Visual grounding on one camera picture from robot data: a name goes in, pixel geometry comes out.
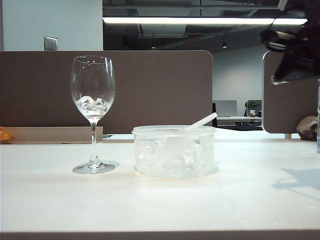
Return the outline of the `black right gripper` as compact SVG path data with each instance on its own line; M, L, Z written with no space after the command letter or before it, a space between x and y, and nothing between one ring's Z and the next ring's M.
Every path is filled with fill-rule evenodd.
M263 30L260 42L270 51L284 53L271 76L273 85L320 75L320 25L303 24L298 34L292 31Z

